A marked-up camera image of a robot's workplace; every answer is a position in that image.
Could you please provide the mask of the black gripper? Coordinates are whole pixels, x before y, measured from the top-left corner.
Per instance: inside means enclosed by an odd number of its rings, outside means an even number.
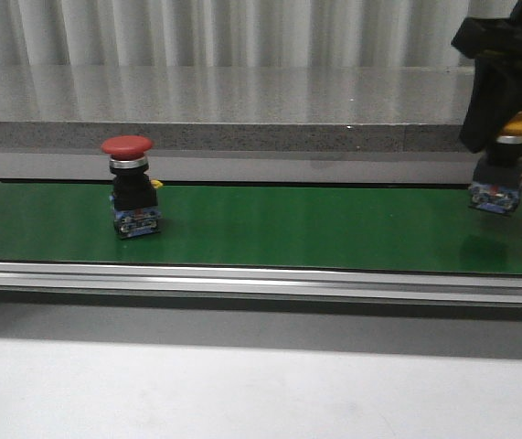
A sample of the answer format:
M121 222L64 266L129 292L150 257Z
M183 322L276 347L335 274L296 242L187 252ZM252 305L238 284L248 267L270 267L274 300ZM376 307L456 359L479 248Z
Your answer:
M505 18L467 17L452 46L474 61L474 85L459 138L479 153L522 112L522 1Z

